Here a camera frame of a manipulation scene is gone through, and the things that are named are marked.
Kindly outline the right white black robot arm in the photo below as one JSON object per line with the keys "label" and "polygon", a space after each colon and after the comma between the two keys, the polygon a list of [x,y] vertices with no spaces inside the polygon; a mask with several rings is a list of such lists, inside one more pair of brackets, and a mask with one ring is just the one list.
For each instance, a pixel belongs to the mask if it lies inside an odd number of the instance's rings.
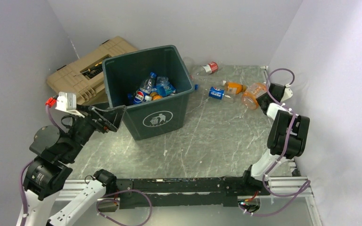
{"label": "right white black robot arm", "polygon": [[254,83],[242,95],[242,103],[251,110],[260,109],[273,120],[267,139],[267,151],[250,168],[250,178],[241,182],[241,190],[253,195],[259,189],[257,180],[268,180],[268,175],[279,165],[303,154],[310,118],[295,114],[284,101],[293,96],[287,85]]}

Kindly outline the amber orange tea bottle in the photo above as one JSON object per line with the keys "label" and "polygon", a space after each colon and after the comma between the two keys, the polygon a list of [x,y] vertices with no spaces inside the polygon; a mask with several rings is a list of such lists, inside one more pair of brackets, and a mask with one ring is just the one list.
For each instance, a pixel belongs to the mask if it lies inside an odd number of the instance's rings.
{"label": "amber orange tea bottle", "polygon": [[163,98],[163,97],[162,97],[161,95],[159,95],[157,92],[152,92],[152,93],[150,93],[149,96],[152,97],[152,100],[158,100],[158,99]]}

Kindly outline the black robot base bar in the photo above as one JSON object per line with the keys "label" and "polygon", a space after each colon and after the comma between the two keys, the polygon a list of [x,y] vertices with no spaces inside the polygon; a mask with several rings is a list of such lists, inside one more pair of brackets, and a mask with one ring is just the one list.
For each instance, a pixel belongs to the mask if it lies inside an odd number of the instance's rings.
{"label": "black robot base bar", "polygon": [[269,195],[261,181],[242,177],[117,179],[104,198],[119,208],[221,205],[236,207],[243,198]]}

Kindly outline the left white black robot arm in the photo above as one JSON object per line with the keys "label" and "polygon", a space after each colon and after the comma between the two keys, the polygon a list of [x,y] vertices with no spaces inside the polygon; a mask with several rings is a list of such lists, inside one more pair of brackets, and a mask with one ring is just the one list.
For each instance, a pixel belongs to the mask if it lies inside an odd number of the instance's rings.
{"label": "left white black robot arm", "polygon": [[70,164],[75,162],[94,132],[117,132],[125,111],[124,105],[108,109],[78,105],[67,114],[71,123],[66,125],[66,131],[49,125],[36,132],[30,145],[36,157],[20,173],[22,210],[17,220],[19,226],[71,226],[98,198],[109,198],[116,193],[116,176],[101,169],[64,208],[51,214],[73,171]]}

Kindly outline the large orange label bottle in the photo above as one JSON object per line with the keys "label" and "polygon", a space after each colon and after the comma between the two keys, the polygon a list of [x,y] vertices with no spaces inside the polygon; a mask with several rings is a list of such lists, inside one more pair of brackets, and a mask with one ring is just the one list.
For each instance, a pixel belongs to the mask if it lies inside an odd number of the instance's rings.
{"label": "large orange label bottle", "polygon": [[241,96],[241,102],[248,109],[255,110],[259,107],[258,97],[267,92],[266,86],[264,83],[254,83],[247,87],[245,92]]}

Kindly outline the crushed clear blue label bottle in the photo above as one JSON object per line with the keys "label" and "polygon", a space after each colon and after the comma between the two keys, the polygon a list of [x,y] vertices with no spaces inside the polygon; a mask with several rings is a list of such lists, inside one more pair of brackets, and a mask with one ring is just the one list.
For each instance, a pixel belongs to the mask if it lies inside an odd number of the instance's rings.
{"label": "crushed clear blue label bottle", "polygon": [[169,82],[168,77],[159,76],[156,80],[156,91],[162,97],[175,94],[175,87]]}

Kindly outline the orange juice bottle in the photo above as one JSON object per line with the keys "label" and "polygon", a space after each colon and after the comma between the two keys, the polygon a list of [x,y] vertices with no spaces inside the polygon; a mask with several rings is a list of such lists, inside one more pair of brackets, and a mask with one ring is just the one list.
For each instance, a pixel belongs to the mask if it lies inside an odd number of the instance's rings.
{"label": "orange juice bottle", "polygon": [[228,94],[239,94],[245,92],[247,89],[246,85],[236,83],[236,82],[225,82],[224,84],[224,90]]}

